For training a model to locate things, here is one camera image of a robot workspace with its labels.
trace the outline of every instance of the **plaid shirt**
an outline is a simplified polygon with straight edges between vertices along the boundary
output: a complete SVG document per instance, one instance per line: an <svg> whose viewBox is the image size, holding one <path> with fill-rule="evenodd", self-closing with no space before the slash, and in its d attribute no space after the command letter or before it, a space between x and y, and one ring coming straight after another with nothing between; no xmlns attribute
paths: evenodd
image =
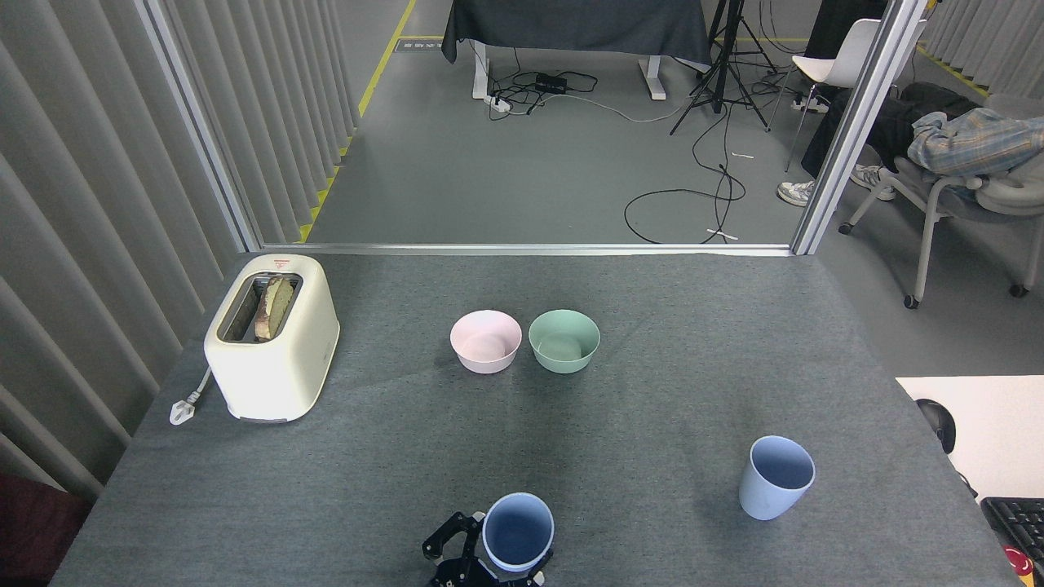
<svg viewBox="0 0 1044 587"><path fill-rule="evenodd" d="M906 155L943 175L987 175L1018 167L1044 149L1044 117L1005 118L976 108L953 120L933 112L914 123Z"/></svg>

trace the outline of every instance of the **tripod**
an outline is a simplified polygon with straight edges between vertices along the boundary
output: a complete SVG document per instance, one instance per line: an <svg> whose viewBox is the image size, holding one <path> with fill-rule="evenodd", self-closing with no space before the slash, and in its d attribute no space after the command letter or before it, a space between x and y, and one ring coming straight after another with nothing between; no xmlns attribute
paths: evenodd
<svg viewBox="0 0 1044 587"><path fill-rule="evenodd" d="M718 0L717 8L714 10L714 20L711 21L711 45L717 45L715 41L718 33L721 33L722 43L718 45L718 55L711 64L711 68L707 73L703 74L699 78L699 84L689 93L692 97L692 101L689 102L688 108L682 113L682 116L674 123L674 127L670 130L670 135L678 131L678 127L685 120L685 117L689 114L692 109L704 105L706 103L711 104L714 110L714 114L721 112L722 103L731 104L742 104L751 107L754 109L754 113L758 115L758 119L761 120L761 124L768 128L768 122L765 121L765 117L761 115L761 110L758 109L758 104L754 103L754 98L751 97L751 93L746 91L746 87L743 86L742 79L739 77L739 72L736 71L735 66L729 63L729 57L732 55L749 55L758 54L764 55L765 61L768 62L769 68L773 72L776 72L776 66L773 65L772 60L765 54L764 48L761 43L758 42L757 37L751 31L751 27L746 24L746 20L743 18L743 3L745 0ZM726 13L726 4L728 3L728 14L726 15L725 26L717 30L718 23L721 22L721 15ZM739 29L739 25L742 23L743 27L746 28L746 32L751 34L754 39L754 43L758 46L757 51L736 51L736 31ZM733 79L739 85L739 91L742 93L742 98L732 99L725 97L725 81L727 73L731 73ZM709 90L711 83L714 81L714 89ZM710 95L704 97L704 93L708 92Z"/></svg>

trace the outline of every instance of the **gray floor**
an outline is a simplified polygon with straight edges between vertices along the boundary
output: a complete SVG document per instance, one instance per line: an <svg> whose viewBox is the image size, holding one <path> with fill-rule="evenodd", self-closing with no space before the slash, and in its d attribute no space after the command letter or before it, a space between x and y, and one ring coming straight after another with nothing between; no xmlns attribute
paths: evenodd
<svg viewBox="0 0 1044 587"><path fill-rule="evenodd" d="M441 34L448 0L418 2L407 34ZM361 95L407 2L355 2L359 34L350 40L353 92ZM777 37L807 37L808 15L780 10ZM748 15L756 34L760 26ZM801 45L790 42L791 46ZM678 115L634 123L567 98L531 116L489 120L485 105L470 98L472 61L461 47L457 64L441 53L395 53L374 92L309 238L310 243L636 243L623 207L652 190L689 188L713 192L717 178L698 168L692 144L717 117L694 110L674 137ZM639 119L670 113L686 103L694 76L664 65L667 102L651 102L636 56L520 50L524 70L577 70L598 76L585 95ZM769 48L777 64L785 56ZM515 71L509 50L491 48L494 76ZM751 85L764 72L742 68ZM981 99L952 75L915 55L900 86L914 77ZM759 96L770 114L773 96ZM799 149L817 118L806 121ZM789 241L801 210L775 195L780 181L806 181L800 166L783 173L798 113L780 111L772 133L753 112L736 108L725 124L701 140L695 151L711 166L728 164L748 189L732 205L723 232L737 243ZM727 152L753 156L748 159ZM854 185L833 219L851 214L864 190ZM648 238L699 242L716 227L713 203L692 194L662 194L635 203L628 217ZM855 306L883 365L896 376L1042 373L1044 299L1009 297L1023 272L1028 231L1021 226L981 226L944 220L936 230L925 300L916 311L902 306L912 286L923 215L905 202L881 203L850 236L830 230L818 251ZM801 350L794 349L800 360Z"/></svg>

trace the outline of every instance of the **white cable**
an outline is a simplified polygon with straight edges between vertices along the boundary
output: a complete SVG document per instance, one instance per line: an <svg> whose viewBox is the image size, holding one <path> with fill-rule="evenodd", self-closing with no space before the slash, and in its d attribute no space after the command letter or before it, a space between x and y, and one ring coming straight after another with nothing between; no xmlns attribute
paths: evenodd
<svg viewBox="0 0 1044 587"><path fill-rule="evenodd" d="M191 394L189 394L189 397L187 397L186 399L175 402L174 405L170 406L171 424L175 426L181 426L187 420L195 416L195 402L199 400L199 396L203 395L203 391L207 386L207 383L210 382L210 378L212 377L212 375L213 372L211 371L210 366L208 365L207 372L204 373L203 380L199 381L199 385L196 388L196 390Z"/></svg>
<svg viewBox="0 0 1044 587"><path fill-rule="evenodd" d="M552 98L572 98L574 100L584 100L586 102L591 102L591 103L593 103L596 107L603 108L606 110L611 110L611 111L615 112L616 114L619 114L620 116L626 118L627 120L630 120L632 122L658 122L658 121L663 120L665 118L670 118L671 116L674 116L675 114L679 113L679 111L682 110L682 107L678 107L678 108L675 108L673 110L673 112L670 112L669 114L665 114L665 115L663 115L663 116L661 116L659 118L650 118L648 120L638 120L638 119L635 119L635 118L631 118L626 114L623 114L622 112L616 110L613 107L609 107L609 105L606 105L603 103L598 103L598 102L596 102L594 100L591 100L591 99L588 99L588 98L582 98L580 96L572 96L572 95L569 95L569 94L554 94L552 96L548 96L548 97L544 98L543 100L540 100L535 105L544 105L544 104L547 103L547 100L550 100ZM525 116L524 112L512 112L509 114L512 114L513 116Z"/></svg>

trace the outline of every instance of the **red object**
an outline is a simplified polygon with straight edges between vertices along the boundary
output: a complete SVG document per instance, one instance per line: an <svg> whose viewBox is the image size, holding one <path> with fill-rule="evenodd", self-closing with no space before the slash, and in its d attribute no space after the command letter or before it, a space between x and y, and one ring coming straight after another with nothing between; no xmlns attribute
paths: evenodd
<svg viewBox="0 0 1044 587"><path fill-rule="evenodd" d="M74 495L0 474L0 585L47 585L90 511Z"/></svg>
<svg viewBox="0 0 1044 587"><path fill-rule="evenodd" d="M1015 574L1025 577L1034 571L1034 562L1022 550L1015 546L1004 546L1004 554L1007 555L1007 562L1012 563Z"/></svg>

